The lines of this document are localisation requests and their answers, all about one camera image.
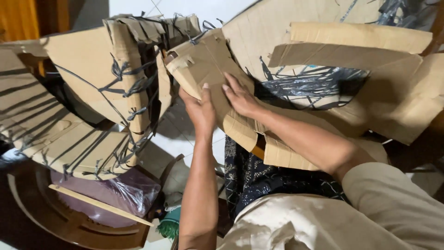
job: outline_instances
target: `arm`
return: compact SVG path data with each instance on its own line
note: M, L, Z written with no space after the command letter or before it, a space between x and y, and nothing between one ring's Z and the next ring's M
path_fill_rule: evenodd
M241 115L262 123L291 149L339 182L353 167L375 161L349 140L317 126L292 120L260 106L253 95L232 75L225 73L230 86L222 86L233 108Z
M182 88L179 94L196 131L190 175L182 199L179 249L215 249L218 191L211 144L216 122L215 111L208 84L204 85L201 101L188 95Z

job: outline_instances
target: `cardboard structure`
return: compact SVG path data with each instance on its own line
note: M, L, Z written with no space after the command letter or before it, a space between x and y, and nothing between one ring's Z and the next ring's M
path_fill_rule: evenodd
M50 169L105 180L139 163L137 153L171 105L164 51L200 33L196 16L174 19L119 15L104 26L0 45L0 132ZM50 57L88 108L126 126L100 131L70 113L17 58Z
M264 125L236 113L225 98L221 88L225 83L223 72L233 74L251 93L254 84L246 72L260 81L265 80L264 65L259 58L263 58L272 72L279 70L279 66L300 65L368 70L364 87L349 104L339 108L303 112L258 102L292 119L344 137L356 137L352 140L381 162L387 161L382 145L358 136L371 129L409 144L442 110L444 72L440 69L444 55L424 59L418 55L429 44L430 33L371 24L334 23L339 22L337 16L342 16L342 12L331 13L334 6L328 0L294 0L288 4L292 8L278 7L272 0L258 2L221 29L208 31L196 45L184 43L169 51L177 56L167 69L190 95L199 99L202 85L206 82L210 85L218 126L228 136L251 151L258 134L264 135L265 164L317 169ZM360 22L375 15L377 18L378 7L367 6L360 12L361 16L348 21Z

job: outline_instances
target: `person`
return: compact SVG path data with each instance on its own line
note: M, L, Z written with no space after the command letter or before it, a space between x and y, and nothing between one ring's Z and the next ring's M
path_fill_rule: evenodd
M235 77L224 74L224 93L233 108L265 125L333 177L347 199L327 198L310 189L303 189L306 194L288 193L282 186L291 182L280 178L276 190L283 192L265 192L246 206L236 204L242 209L219 249L444 249L443 204L400 170L376 162L349 140L262 108ZM211 143L216 115L210 89L204 84L200 101L183 89L180 96L195 126L196 143L183 194L178 245L181 250L216 249L218 191Z

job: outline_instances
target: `beige sleeve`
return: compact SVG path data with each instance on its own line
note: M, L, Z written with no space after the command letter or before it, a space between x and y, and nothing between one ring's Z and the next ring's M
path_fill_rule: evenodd
M342 181L353 207L404 242L444 249L444 205L384 163L352 168Z

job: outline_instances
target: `wooden stick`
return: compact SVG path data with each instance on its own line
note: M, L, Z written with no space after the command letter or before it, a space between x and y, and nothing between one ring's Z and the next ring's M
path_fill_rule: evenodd
M62 194L66 194L66 195L69 195L69 196L74 197L76 199L79 199L81 201L84 201L86 203L89 203L91 205L97 206L97 207L99 207L101 209L105 209L105 210L110 211L112 213L121 215L121 216L123 216L125 218L131 219L131 220L135 220L137 222L143 223L143 224L148 225L148 226L154 226L153 223L148 222L148 221L146 221L144 219L141 219L141 218L139 218L139 217L137 217L135 215L132 215L132 214L130 214L128 212L125 212L125 211L123 211L121 209L118 209L118 208L113 207L111 205L108 205L106 203L99 202L99 201L97 201L97 200L95 200L93 198L89 198L88 196L85 196L83 194L76 193L76 192L74 192L72 190L69 190L69 189L66 189L64 187L51 184L51 185L49 185L49 188L53 189L55 191L61 192Z

